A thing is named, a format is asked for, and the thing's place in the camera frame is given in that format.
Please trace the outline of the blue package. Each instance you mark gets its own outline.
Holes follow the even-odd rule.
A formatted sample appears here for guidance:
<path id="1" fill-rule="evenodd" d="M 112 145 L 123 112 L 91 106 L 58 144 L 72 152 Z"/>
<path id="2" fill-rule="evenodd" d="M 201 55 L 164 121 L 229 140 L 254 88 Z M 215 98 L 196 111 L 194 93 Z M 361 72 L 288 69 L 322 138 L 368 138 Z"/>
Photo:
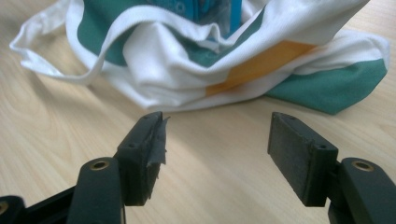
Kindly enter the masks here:
<path id="1" fill-rule="evenodd" d="M 222 37 L 240 26 L 242 0 L 146 0 L 200 25 L 216 24 Z"/>

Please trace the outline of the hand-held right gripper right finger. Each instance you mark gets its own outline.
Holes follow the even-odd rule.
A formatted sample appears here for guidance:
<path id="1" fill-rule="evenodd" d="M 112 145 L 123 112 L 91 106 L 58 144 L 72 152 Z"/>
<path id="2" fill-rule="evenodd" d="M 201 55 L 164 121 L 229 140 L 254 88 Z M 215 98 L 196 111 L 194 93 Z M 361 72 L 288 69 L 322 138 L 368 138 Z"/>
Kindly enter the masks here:
<path id="1" fill-rule="evenodd" d="M 303 205 L 325 205 L 336 146 L 294 116 L 273 112 L 267 153 Z"/>

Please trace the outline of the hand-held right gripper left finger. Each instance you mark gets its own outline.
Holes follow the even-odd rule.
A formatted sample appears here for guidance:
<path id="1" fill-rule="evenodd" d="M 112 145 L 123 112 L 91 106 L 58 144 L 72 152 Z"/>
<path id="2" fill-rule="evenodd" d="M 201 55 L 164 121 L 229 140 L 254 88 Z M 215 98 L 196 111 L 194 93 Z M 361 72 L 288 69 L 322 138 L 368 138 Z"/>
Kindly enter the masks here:
<path id="1" fill-rule="evenodd" d="M 151 197 L 162 164 L 166 164 L 166 124 L 161 111 L 138 120 L 117 148 L 124 204 L 143 206 Z"/>

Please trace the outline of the white tote bag coloured shapes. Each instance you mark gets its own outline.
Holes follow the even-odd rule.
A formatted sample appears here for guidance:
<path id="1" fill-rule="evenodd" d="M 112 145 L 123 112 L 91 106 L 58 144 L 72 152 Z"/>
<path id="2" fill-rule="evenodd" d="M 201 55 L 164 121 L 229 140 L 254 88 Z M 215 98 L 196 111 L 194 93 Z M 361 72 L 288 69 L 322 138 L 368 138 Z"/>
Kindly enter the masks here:
<path id="1" fill-rule="evenodd" d="M 187 111 L 262 95 L 336 114 L 389 69 L 389 42 L 351 31 L 368 0 L 242 0 L 225 37 L 143 0 L 57 0 L 11 42 L 38 74 L 88 85 L 99 77 L 148 110 Z"/>

